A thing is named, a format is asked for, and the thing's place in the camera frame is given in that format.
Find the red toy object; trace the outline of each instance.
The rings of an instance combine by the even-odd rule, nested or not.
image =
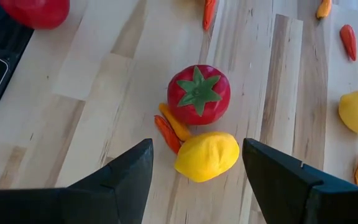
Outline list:
[[[208,30],[215,13],[216,0],[205,0],[203,28]]]
[[[344,25],[339,32],[347,55],[353,60],[357,59],[356,35],[350,25]]]
[[[67,17],[70,0],[0,0],[17,22],[33,29],[53,29]]]
[[[168,86],[170,111],[189,125],[210,124],[218,120],[229,102],[229,80],[209,65],[185,68],[172,78]]]

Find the wood grain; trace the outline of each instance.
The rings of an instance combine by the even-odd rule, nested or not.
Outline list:
[[[310,17],[310,9],[316,8],[315,2],[309,1],[298,5],[298,8],[300,7],[302,10],[299,11],[301,14],[298,14],[298,17],[304,18],[304,22],[293,155],[313,167],[322,169],[328,81],[324,29]]]
[[[65,96],[51,97],[44,110],[45,126],[18,187],[54,187],[84,104]]]
[[[358,135],[342,123],[337,106],[342,95],[358,90],[358,12],[333,7],[331,17],[324,171],[353,182],[358,165]],[[339,36],[339,30],[344,24],[351,25],[356,33],[356,62],[349,61]]]
[[[68,19],[37,30],[0,102],[0,188],[64,187],[137,144],[154,140],[154,173],[143,223],[265,223],[242,160],[196,184],[154,126],[167,83],[185,67],[213,65],[231,84],[225,115],[194,134],[259,139],[352,181],[358,135],[337,116],[358,90],[358,0],[220,0],[202,30],[203,0],[71,1]]]
[[[130,79],[131,59],[109,54],[101,64],[68,149],[57,186],[67,186],[101,167],[114,120]]]
[[[292,154],[303,23],[276,15],[260,142]],[[256,198],[249,223],[264,223]]]
[[[26,149],[23,147],[13,148],[6,163],[4,172],[0,178],[0,189],[9,189],[19,171],[20,163],[23,160]]]

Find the red tomato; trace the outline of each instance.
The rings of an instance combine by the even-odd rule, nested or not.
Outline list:
[[[70,0],[0,0],[17,22],[33,29],[53,29],[67,17]]]
[[[186,124],[202,125],[218,120],[229,102],[229,80],[209,65],[185,68],[172,78],[168,86],[169,108]]]

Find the tomato leaves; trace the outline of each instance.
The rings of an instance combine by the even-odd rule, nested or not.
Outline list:
[[[193,105],[198,116],[204,113],[205,104],[222,100],[222,97],[212,90],[221,77],[219,75],[204,79],[203,74],[197,66],[194,67],[193,81],[178,80],[177,84],[186,91],[186,94],[180,99],[178,107]]]

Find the wooden table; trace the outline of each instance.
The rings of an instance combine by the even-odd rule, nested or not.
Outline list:
[[[353,181],[358,135],[338,118],[340,96],[358,90],[339,30],[357,35],[358,0],[220,0],[203,32],[202,0],[73,0],[64,24],[34,32],[0,102],[0,189],[61,187],[153,138],[154,176],[144,223],[263,223],[242,160],[196,184],[154,126],[171,77],[207,63],[231,82],[216,123],[239,143],[259,139]]]

